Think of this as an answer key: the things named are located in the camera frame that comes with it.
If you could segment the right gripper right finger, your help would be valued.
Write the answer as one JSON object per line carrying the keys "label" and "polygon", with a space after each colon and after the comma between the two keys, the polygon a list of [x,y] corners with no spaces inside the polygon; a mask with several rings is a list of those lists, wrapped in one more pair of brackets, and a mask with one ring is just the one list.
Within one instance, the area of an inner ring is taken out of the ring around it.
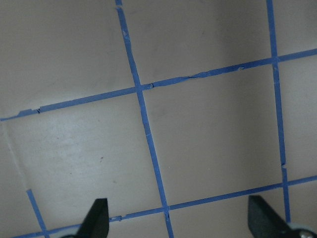
{"label": "right gripper right finger", "polygon": [[317,234],[303,226],[292,226],[260,196],[248,197],[248,228],[255,238],[315,238]]}

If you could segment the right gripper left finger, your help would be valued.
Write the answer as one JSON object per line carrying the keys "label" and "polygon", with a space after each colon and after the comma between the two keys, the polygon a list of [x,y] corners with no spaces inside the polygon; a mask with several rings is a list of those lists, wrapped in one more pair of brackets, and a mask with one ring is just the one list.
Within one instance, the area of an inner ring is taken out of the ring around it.
{"label": "right gripper left finger", "polygon": [[107,198],[94,201],[83,223],[75,234],[66,234],[61,238],[107,238],[109,233],[109,211]]}

